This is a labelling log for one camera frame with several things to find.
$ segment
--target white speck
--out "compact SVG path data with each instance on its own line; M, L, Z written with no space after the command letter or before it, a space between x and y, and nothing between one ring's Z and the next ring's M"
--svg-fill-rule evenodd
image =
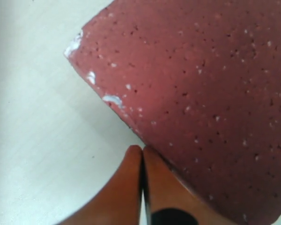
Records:
M122 100L116 95L105 95L102 100L104 102L112 102L116 104L120 109L123 108Z
M127 88L128 90L131 90L131 85L130 85L130 84L126 84L126 88Z
M248 220L247 220L247 215L246 214L243 214L243 219L244 219L244 221L247 223L248 222Z
M245 147L248 146L248 142L246 139L243 140L243 146L245 146Z
M71 41L69 47L65 50L64 55L67 58L69 58L71 54L80 47L82 37L83 37L83 31L81 30L81 32Z
M90 71L88 76L87 76L87 79L93 84L95 85L96 84L96 74L93 72L93 71Z

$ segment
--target red speckled material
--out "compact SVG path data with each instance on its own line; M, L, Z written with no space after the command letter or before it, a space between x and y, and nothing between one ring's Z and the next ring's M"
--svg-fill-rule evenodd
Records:
M116 0L67 57L223 215L281 214L281 0Z

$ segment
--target white table surface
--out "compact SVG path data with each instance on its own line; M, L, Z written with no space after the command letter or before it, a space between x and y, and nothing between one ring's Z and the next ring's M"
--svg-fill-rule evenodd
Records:
M0 0L0 225L59 222L143 145L63 56L110 2Z

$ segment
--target white desk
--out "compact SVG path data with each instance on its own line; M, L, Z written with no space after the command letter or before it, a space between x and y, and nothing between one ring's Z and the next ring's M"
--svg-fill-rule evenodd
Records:
M63 56L110 2L0 0L0 225L60 221L143 145Z

